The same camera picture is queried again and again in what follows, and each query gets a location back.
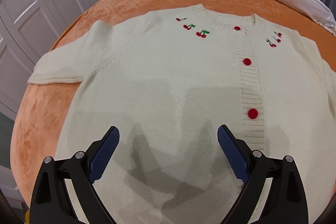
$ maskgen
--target cardigan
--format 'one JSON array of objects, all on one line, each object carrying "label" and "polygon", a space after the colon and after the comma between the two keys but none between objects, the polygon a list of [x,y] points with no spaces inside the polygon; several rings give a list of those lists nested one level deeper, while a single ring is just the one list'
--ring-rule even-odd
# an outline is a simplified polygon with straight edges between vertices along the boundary
[{"label": "cardigan", "polygon": [[[292,155],[313,223],[336,177],[336,73],[314,41],[258,15],[203,5],[95,22],[46,53],[29,83],[81,83],[55,159],[120,142],[94,188],[117,223],[220,223],[241,191],[217,141],[226,124],[252,150]],[[81,221],[85,215],[67,182]],[[251,220],[257,220],[270,179]]]}]

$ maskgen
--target blue textured grip pad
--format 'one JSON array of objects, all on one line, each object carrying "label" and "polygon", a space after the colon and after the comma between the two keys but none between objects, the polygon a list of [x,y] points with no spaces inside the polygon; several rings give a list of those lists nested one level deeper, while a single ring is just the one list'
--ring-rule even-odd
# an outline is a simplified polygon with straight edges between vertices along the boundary
[{"label": "blue textured grip pad", "polygon": [[218,128],[217,137],[218,142],[228,162],[230,163],[236,178],[241,179],[244,184],[246,184],[250,176],[248,173],[247,162],[245,158],[222,126]]},{"label": "blue textured grip pad", "polygon": [[101,145],[98,152],[95,154],[94,158],[90,162],[91,172],[88,179],[91,183],[94,183],[102,177],[105,168],[117,148],[119,139],[119,130],[118,128],[114,128],[114,130],[112,130],[106,138],[105,142]]}]

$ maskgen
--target yellow object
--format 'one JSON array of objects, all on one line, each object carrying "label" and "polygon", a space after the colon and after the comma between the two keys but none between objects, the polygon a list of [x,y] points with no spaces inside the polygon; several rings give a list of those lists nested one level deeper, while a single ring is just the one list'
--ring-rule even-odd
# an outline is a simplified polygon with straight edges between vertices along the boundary
[{"label": "yellow object", "polygon": [[30,212],[30,210],[26,211],[26,214],[25,214],[26,224],[29,224],[29,212]]}]

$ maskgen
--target red button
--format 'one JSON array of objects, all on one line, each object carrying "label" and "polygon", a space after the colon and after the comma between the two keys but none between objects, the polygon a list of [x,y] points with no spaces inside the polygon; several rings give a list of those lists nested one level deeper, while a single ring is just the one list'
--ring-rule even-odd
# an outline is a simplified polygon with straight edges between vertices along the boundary
[{"label": "red button", "polygon": [[251,65],[251,60],[250,60],[249,58],[245,58],[245,59],[243,60],[243,63],[244,63],[246,66],[249,66],[249,65]]},{"label": "red button", "polygon": [[258,116],[258,111],[255,108],[251,108],[247,115],[250,119],[255,119]]}]

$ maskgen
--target bed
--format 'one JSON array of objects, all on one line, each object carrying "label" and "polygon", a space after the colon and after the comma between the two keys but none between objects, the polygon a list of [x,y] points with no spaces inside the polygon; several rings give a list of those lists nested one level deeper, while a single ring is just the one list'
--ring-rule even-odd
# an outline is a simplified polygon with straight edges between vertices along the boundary
[{"label": "bed", "polygon": [[[68,44],[88,31],[97,20],[111,25],[143,15],[151,10],[187,7],[202,3],[220,13],[249,16],[297,30],[314,40],[320,54],[336,71],[336,38],[310,18],[276,0],[100,0],[84,12],[52,47]],[[35,179],[43,158],[54,156],[72,98],[79,84],[29,84],[21,102],[11,140],[11,168],[20,192],[30,205]]]}]

